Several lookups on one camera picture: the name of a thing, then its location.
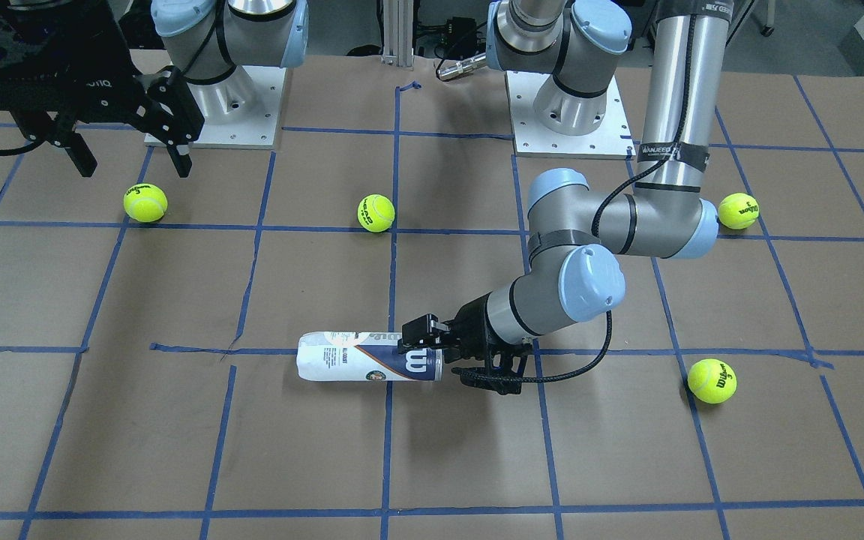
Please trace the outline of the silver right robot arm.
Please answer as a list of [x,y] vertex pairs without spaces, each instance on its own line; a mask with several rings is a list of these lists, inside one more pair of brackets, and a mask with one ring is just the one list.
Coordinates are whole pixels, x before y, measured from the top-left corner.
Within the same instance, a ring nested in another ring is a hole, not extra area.
[[66,151],[83,177],[97,166],[79,123],[121,123],[163,143],[188,177],[190,146],[210,114],[198,93],[242,80],[247,65],[294,68],[308,45],[305,1],[154,1],[171,62],[140,71],[107,1],[0,1],[0,112],[26,143]]

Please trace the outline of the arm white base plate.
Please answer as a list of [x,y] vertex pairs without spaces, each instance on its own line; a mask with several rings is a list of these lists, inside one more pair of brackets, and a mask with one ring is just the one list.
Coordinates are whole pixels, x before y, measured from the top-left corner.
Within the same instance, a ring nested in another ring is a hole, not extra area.
[[617,79],[607,93],[580,99],[559,93],[551,76],[506,72],[515,153],[538,158],[635,156],[635,144]]
[[287,68],[247,65],[211,85],[189,83],[205,119],[192,146],[273,149],[289,74]]

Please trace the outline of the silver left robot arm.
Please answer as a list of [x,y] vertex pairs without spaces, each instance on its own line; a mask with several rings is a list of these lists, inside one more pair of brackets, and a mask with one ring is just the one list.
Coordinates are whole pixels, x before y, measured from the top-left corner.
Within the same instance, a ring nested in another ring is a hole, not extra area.
[[[527,206],[529,270],[463,305],[450,320],[426,314],[403,325],[399,353],[439,350],[460,382],[501,395],[521,393],[539,336],[611,311],[623,301],[620,255],[697,259],[718,233],[716,207],[702,199],[734,3],[661,1],[655,60],[635,174],[595,192],[569,168],[532,182]],[[548,75],[535,108],[554,132],[596,126],[626,52],[630,17],[611,1],[498,1],[487,20],[487,65]]]

